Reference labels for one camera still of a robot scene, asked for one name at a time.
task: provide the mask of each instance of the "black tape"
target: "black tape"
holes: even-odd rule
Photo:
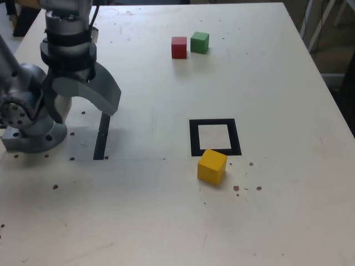
[[[45,33],[47,34],[48,42],[58,46],[71,47],[71,46],[76,46],[83,43],[91,42],[90,29],[72,35],[61,35],[61,34],[50,32],[47,29],[45,30]]]

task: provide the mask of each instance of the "yellow cube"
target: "yellow cube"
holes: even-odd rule
[[[206,150],[197,165],[197,177],[217,186],[226,171],[226,164],[226,155],[213,150]]]

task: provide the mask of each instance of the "red cube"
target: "red cube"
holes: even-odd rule
[[[186,59],[187,37],[171,37],[171,57]]]

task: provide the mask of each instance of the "wooden block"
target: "wooden block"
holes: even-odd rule
[[[197,177],[217,186],[224,176],[226,164],[226,155],[206,150],[197,165]]]
[[[187,37],[171,37],[171,57],[174,59],[186,59]]]
[[[205,54],[209,48],[210,35],[203,32],[195,32],[191,37],[190,51]]]

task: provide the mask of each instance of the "table leg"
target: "table leg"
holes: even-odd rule
[[[308,46],[308,51],[311,52],[311,50],[313,49],[314,44],[316,43],[317,38],[319,37],[319,34],[321,32],[321,28],[324,25],[325,21],[328,18],[328,15],[330,13],[330,11],[332,10],[334,4],[335,4],[336,0],[330,0],[329,4],[327,5],[326,10],[323,13],[323,24],[322,24],[322,20],[318,23],[318,26],[315,30],[315,32],[313,33],[310,45]]]
[[[346,7],[346,4],[347,4],[347,1],[346,1],[346,0],[343,0],[343,3],[342,3],[342,5],[340,6],[340,9],[339,9],[339,12],[338,12],[338,14],[337,14],[337,17],[335,18],[335,21],[334,21],[334,24],[333,24],[334,27],[337,27],[337,26],[338,26],[339,21],[340,21],[340,18],[341,18],[341,16],[342,16],[343,12],[344,12],[345,7]]]

